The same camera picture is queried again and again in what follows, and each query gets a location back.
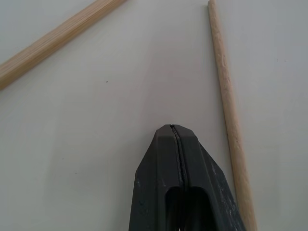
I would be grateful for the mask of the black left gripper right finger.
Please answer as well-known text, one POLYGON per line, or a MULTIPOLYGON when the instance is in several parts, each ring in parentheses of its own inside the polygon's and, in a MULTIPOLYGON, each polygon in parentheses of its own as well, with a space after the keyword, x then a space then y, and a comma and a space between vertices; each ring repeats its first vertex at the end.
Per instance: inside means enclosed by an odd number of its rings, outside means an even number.
POLYGON ((223 171, 194 132, 173 125, 184 178, 180 231, 246 231, 223 171))

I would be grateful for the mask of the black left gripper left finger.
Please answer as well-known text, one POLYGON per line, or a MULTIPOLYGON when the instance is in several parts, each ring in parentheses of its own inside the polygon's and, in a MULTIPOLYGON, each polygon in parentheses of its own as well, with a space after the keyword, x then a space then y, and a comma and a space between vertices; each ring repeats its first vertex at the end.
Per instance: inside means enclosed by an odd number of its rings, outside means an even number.
POLYGON ((182 185, 176 135, 164 125, 136 170, 128 231, 178 231, 182 185))

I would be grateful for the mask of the wooden chopstick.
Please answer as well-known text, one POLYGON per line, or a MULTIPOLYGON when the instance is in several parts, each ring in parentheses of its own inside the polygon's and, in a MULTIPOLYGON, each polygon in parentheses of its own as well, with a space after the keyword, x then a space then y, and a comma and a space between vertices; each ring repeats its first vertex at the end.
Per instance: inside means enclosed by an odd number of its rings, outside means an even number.
POLYGON ((0 65, 0 90, 55 53, 127 0, 96 0, 0 65))
POLYGON ((242 136, 232 91, 226 51, 219 23, 215 0, 208 1, 208 13, 211 26, 215 59, 218 70, 220 92, 228 136, 233 180, 240 215, 247 231, 257 231, 251 186, 246 166, 242 136))

